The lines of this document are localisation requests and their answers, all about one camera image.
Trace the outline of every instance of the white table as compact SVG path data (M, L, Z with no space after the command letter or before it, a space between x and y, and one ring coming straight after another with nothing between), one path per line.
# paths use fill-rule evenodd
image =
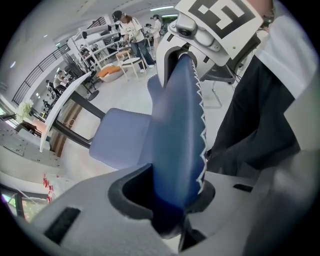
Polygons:
M84 74L83 76L79 77L78 79L76 79L75 81L73 81L65 89L65 91L62 93L60 98L57 100L57 102L55 103L55 105L51 109L51 111L50 111L50 113L44 123L46 125L45 131L41 134L40 148L39 148L40 152L42 152L42 150L45 146L46 138L47 138L51 128L55 128L57 131L64 134L65 136L67 136L69 139L73 140L74 142L76 142L84 147L87 147L87 148L90 147L89 140L87 140L84 137L80 136L79 134L75 133L74 131L72 131L71 129L69 129L65 125L63 125L63 123L61 123L60 121L57 120L57 117L58 117L60 110L62 109L63 105L69 99L72 99L74 102L78 103L81 107L88 110L89 112L91 112L95 116L99 117L100 119L103 118L105 113L103 113L97 107L95 107L90 102L88 102L80 94L75 92L75 90L81 85L81 83L84 80L86 80L86 78L88 78L90 75L91 75L91 72L88 72L88 73Z

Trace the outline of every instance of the white wall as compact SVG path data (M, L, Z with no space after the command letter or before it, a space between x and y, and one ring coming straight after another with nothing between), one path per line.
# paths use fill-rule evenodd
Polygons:
M147 23L150 23L151 25L155 24L155 21L153 19L150 19L155 14L158 14L161 18L162 15L170 15L170 14L178 14L178 13L179 12L174 8L158 10L158 11L147 10L135 15L135 18L137 18L137 20L140 22L142 27L144 27Z
M3 93L3 96L11 102L15 93L32 70L56 49L55 43L51 41L36 49L34 52L30 52L29 57L24 58L24 56L22 56L16 59L13 68L2 66L1 81L8 84L8 89Z

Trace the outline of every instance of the jeans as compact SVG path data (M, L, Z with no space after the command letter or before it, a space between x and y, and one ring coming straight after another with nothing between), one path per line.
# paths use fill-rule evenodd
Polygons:
M254 56L234 90L209 153L208 171L251 178L243 164L263 170L297 152L298 142L284 116L294 100Z
M144 58L145 58L145 61L148 65L154 65L155 64L155 61L152 59L150 53L148 52L148 49L147 49L147 40L142 40L140 42L132 42L131 43L131 47L132 47L132 50L133 52L135 53L135 55L138 57L138 58L142 58L141 56L141 53L143 54ZM140 69L144 69L144 66L143 64L140 62L139 63L139 67Z

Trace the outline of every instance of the blue chair seat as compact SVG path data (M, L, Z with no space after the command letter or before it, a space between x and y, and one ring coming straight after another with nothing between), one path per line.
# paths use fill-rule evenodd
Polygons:
M118 170L137 165L150 119L147 114L111 108L95 133L90 156Z

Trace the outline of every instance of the gray plastic panel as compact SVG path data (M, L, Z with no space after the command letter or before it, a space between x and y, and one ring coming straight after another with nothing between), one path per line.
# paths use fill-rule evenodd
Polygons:
M10 151L22 156L22 157L24 155L27 144L28 144L28 142L16 133L13 133L11 136L5 135L3 142L2 142L2 145L6 149L8 149L8 150L10 150Z
M188 214L188 219L193 229L209 237L229 220L250 194L233 186L243 184L253 187L255 181L208 171L205 173L205 179L215 188L214 199L203 212Z
M55 152L43 149L39 151L39 147L34 146L32 143L28 143L25 148L24 157L26 159L41 163L43 165L60 168L60 157Z
M44 208L33 219L34 226L43 233L66 207L74 207L81 213L63 238L62 248L83 256L171 255L172 251L149 220L129 219L114 209L108 200L108 189L114 181L143 166L118 170L76 184Z

